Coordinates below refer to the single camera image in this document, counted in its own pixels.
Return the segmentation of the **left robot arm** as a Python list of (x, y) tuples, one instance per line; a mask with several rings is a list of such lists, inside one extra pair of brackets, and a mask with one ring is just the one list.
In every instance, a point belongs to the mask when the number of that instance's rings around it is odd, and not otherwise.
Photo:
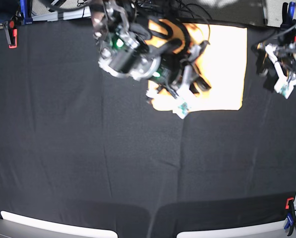
[(296, 86), (296, 1), (283, 8), (282, 17), (280, 31), (257, 44), (276, 71), (276, 90)]

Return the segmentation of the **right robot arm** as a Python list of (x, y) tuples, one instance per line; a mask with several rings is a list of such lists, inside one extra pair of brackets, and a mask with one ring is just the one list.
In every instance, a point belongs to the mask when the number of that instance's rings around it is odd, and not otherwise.
[(182, 89), (192, 95), (210, 90), (196, 65), (208, 39), (194, 42), (178, 19), (149, 15), (131, 0), (92, 0), (89, 7), (102, 70), (152, 81), (156, 93), (166, 90), (176, 99), (183, 97)]

